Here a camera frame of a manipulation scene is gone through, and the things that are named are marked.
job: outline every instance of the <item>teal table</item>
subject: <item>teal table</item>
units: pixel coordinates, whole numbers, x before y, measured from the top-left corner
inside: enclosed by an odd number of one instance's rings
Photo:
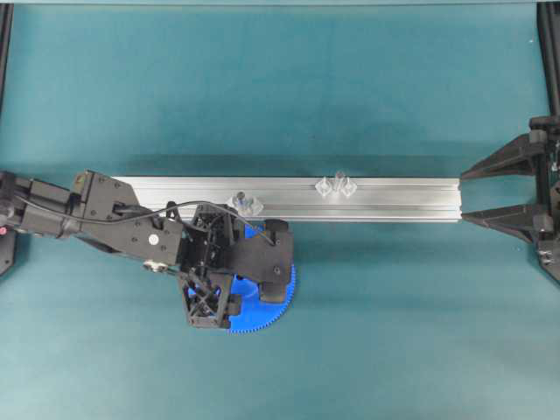
[[[548,113],[533,4],[15,9],[4,169],[457,177]],[[464,210],[532,200],[463,186]],[[465,223],[295,224],[271,328],[186,326],[177,285],[21,238],[0,281],[0,418],[527,419],[560,410],[560,293]]]

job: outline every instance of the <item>black metal frame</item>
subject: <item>black metal frame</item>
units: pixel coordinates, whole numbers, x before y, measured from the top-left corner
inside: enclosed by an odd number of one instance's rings
[[[518,136],[461,175],[535,177],[535,204],[463,213],[463,219],[532,243],[539,263],[560,286],[560,3],[539,3],[537,26],[552,116],[532,118]]]

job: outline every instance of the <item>black bracket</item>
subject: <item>black bracket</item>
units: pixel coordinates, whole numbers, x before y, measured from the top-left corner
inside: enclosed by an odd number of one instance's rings
[[[535,245],[539,262],[560,285],[560,116],[532,118],[530,132],[478,162],[461,180],[535,177],[536,203],[463,213],[463,219]]]

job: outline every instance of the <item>gear teeth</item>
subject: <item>gear teeth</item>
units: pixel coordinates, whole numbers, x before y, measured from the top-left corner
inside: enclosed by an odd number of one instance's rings
[[[275,321],[280,319],[280,317],[282,317],[282,315],[284,315],[284,313],[288,309],[288,306],[290,306],[290,302],[291,302],[291,300],[294,296],[295,290],[296,290],[296,282],[297,282],[296,267],[294,265],[292,265],[291,266],[291,280],[290,280],[290,283],[288,284],[288,287],[286,288],[286,300],[282,303],[282,307],[280,308],[280,310],[277,313],[275,313],[272,318],[267,319],[265,322],[263,322],[260,325],[255,325],[252,328],[240,328],[240,329],[229,328],[228,332],[230,334],[234,334],[234,335],[246,334],[246,333],[255,333],[259,330],[262,330],[263,328],[266,328],[266,327],[270,326],[272,323],[274,323]]]

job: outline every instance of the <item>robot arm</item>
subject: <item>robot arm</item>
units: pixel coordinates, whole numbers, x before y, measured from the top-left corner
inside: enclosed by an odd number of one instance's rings
[[[286,299],[293,237],[282,220],[266,220],[249,237],[248,223],[226,205],[170,202],[152,212],[139,205],[130,185],[93,171],[78,174],[72,190],[7,171],[0,172],[0,183],[0,274],[13,262],[16,233],[75,236],[174,275],[192,326],[229,328],[228,317],[242,311],[241,297],[231,294],[234,276],[257,284],[262,302]],[[194,204],[194,218],[185,223],[177,209]]]

